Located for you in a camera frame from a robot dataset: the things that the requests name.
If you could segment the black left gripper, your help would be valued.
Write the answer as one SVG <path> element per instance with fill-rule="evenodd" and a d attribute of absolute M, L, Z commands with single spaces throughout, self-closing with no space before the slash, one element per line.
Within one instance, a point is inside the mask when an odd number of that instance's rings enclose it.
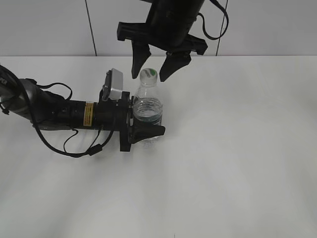
<path fill-rule="evenodd" d="M 162 136 L 165 133 L 165 127 L 161 125 L 134 125 L 131 127 L 129 142 L 129 124 L 130 116 L 130 92 L 122 92 L 121 99 L 108 99 L 98 102 L 98 128 L 108 131 L 119 132 L 120 152 L 130 152 L 131 144 L 140 141 Z"/>

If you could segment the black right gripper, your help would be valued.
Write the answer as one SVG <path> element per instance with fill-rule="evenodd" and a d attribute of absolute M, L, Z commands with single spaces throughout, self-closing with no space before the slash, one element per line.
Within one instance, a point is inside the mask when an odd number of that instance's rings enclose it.
<path fill-rule="evenodd" d="M 208 46 L 204 39 L 189 34 L 204 3 L 203 0 L 151 0 L 144 23 L 119 22 L 117 39 L 132 41 L 131 75 L 136 79 L 151 56 L 149 45 L 166 51 L 159 77 L 165 82 L 191 62 L 190 52 L 203 55 Z"/>

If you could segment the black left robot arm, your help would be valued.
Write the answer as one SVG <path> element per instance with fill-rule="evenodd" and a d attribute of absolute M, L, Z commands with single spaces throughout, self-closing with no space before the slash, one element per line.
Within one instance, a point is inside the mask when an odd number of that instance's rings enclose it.
<path fill-rule="evenodd" d="M 131 145 L 145 139 L 162 136 L 165 127 L 142 122 L 132 113 L 132 97 L 123 91 L 123 73 L 111 69 L 98 102 L 64 98 L 48 91 L 52 85 L 39 85 L 34 79 L 18 78 L 9 69 L 0 68 L 0 108 L 4 114 L 15 113 L 29 120 L 42 142 L 51 150 L 73 158 L 95 155 L 102 151 L 115 131 L 119 132 L 120 151 L 129 152 Z M 43 131 L 80 129 L 108 131 L 102 144 L 92 144 L 83 153 L 67 153 L 52 147 Z"/>

